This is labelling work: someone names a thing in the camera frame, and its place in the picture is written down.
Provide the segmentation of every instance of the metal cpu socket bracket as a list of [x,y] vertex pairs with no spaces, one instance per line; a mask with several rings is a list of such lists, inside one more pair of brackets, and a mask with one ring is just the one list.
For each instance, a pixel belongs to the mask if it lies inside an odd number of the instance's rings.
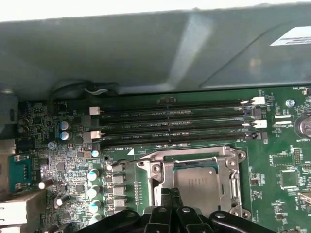
[[141,157],[136,165],[147,172],[149,205],[161,205],[161,188],[177,187],[184,204],[206,216],[223,210],[250,219],[240,192],[239,163],[246,157],[229,146],[162,150]]

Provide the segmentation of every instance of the green circuit board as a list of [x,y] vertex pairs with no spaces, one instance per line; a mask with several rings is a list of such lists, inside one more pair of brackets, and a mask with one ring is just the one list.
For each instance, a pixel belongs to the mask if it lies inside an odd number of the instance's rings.
[[[250,211],[251,221],[276,232],[311,232],[311,203],[300,196],[311,189],[311,144],[302,133],[308,133],[311,123],[299,125],[311,113],[310,90],[295,86],[91,96],[55,101],[53,116],[48,116],[45,102],[20,103],[17,154],[38,158],[41,177],[55,180],[48,189],[42,228],[53,223],[73,223],[74,230],[87,226],[92,218],[87,191],[93,185],[100,187],[95,199],[102,203],[102,218],[117,211],[111,194],[116,174],[107,169],[117,160],[137,160],[157,150],[227,145],[247,154],[240,163],[240,184],[242,207]],[[254,97],[265,102],[251,106]],[[239,107],[246,102],[248,107]],[[266,120],[266,127],[250,126],[255,120]],[[68,123],[68,140],[60,138],[63,121]],[[100,131],[100,138],[90,138],[94,131]],[[10,169],[19,169],[15,166],[12,162]],[[99,177],[88,181],[94,168]],[[40,179],[36,172],[32,175],[21,182],[24,188],[37,188]],[[117,175],[123,177],[125,208],[142,214],[150,203],[146,172],[132,163]],[[20,182],[20,176],[10,173],[9,178]],[[70,195],[70,202],[56,209],[55,197],[64,194]]]

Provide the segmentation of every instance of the electrolytic capacitor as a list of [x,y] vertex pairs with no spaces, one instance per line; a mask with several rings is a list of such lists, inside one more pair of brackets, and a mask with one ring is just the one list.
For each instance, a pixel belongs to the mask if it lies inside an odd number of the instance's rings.
[[99,152],[97,150],[93,150],[91,152],[91,155],[92,155],[93,158],[97,158],[99,156]]
[[47,228],[44,231],[44,233],[54,233],[55,231],[57,231],[58,228],[59,228],[59,226],[57,224],[53,224],[49,228]]
[[92,225],[100,220],[102,220],[102,216],[100,214],[94,214],[92,218],[89,220],[88,224]]
[[98,178],[98,176],[99,176],[99,171],[97,169],[92,169],[91,171],[89,171],[87,175],[87,179],[89,181],[94,181]]
[[67,129],[70,129],[71,128],[71,125],[67,122],[67,121],[62,121],[60,124],[59,124],[59,128],[61,130],[67,130]]
[[45,181],[41,181],[39,183],[39,189],[46,189],[47,187],[50,187],[54,184],[54,180],[52,179],[47,179]]
[[62,131],[60,133],[60,139],[66,141],[66,140],[70,140],[71,139],[72,134],[70,132],[67,131]]
[[29,124],[29,120],[26,119],[26,118],[20,119],[20,120],[18,121],[18,124],[19,124],[19,125],[28,125],[28,124]]
[[27,126],[22,126],[18,128],[18,132],[19,133],[28,133],[29,132],[29,128]]
[[61,198],[58,198],[56,201],[56,205],[58,206],[62,206],[63,204],[65,204],[67,201],[70,200],[69,195],[65,194],[64,196],[62,196]]
[[99,193],[100,189],[98,185],[93,185],[88,191],[87,195],[89,198],[94,198]]
[[92,214],[94,214],[94,213],[96,213],[98,210],[99,210],[99,208],[101,207],[101,202],[99,201],[99,200],[94,200],[94,201],[92,201],[92,203],[91,203],[91,205],[89,205],[89,208],[88,208],[88,210],[92,213]]

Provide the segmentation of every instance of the white label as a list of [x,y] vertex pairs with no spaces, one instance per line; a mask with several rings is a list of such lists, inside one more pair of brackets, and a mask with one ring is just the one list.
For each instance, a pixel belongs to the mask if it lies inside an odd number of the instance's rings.
[[280,39],[271,44],[279,45],[303,45],[311,44],[311,27],[296,27],[286,32]]

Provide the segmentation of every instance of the chip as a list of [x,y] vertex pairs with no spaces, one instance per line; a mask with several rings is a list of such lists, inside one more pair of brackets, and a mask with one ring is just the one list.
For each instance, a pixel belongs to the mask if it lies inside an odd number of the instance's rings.
[[56,169],[57,169],[57,171],[65,171],[65,164],[63,164],[63,163],[57,164]]
[[253,185],[253,186],[258,185],[258,180],[257,179],[251,179],[251,185]]
[[40,165],[48,165],[49,159],[48,158],[40,158]]
[[282,220],[283,219],[283,214],[277,214],[276,215],[277,220]]
[[108,210],[108,211],[107,211],[107,215],[108,215],[108,216],[111,216],[111,215],[113,215],[114,213],[115,213],[114,210]]
[[41,117],[36,116],[35,118],[33,118],[33,124],[34,125],[41,125],[42,124]]
[[63,219],[70,219],[70,213],[69,212],[63,212]]
[[84,154],[83,152],[77,152],[77,158],[83,158]]
[[298,186],[298,173],[296,170],[281,171],[281,186],[284,189]]
[[84,192],[84,185],[83,184],[77,184],[76,185],[76,191],[77,192]]
[[112,177],[106,177],[105,181],[106,181],[106,183],[107,182],[112,182]]
[[84,157],[85,157],[86,159],[91,159],[91,158],[92,158],[92,152],[90,152],[90,151],[85,151],[85,152],[84,152]]
[[108,199],[107,200],[107,205],[112,205],[113,204],[113,199]]

